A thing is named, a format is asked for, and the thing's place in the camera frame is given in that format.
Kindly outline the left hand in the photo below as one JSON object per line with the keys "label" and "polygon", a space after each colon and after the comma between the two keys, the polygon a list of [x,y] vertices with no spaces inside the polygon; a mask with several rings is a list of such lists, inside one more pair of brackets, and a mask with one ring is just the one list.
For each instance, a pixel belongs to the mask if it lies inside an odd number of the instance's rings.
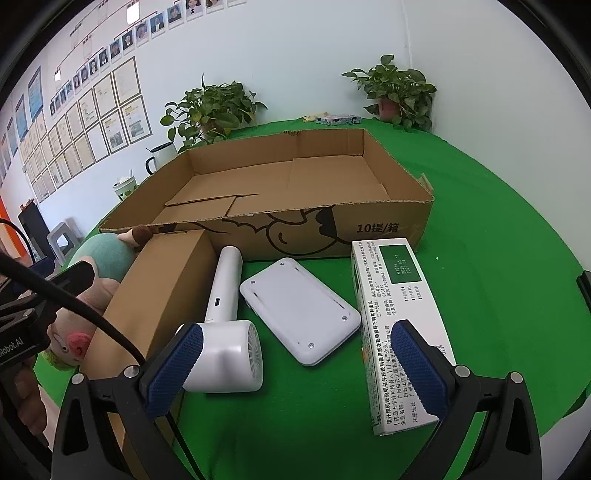
{"label": "left hand", "polygon": [[47,426],[47,413],[34,372],[36,360],[36,356],[30,357],[1,374],[2,385],[8,388],[20,421],[34,436],[42,434]]}

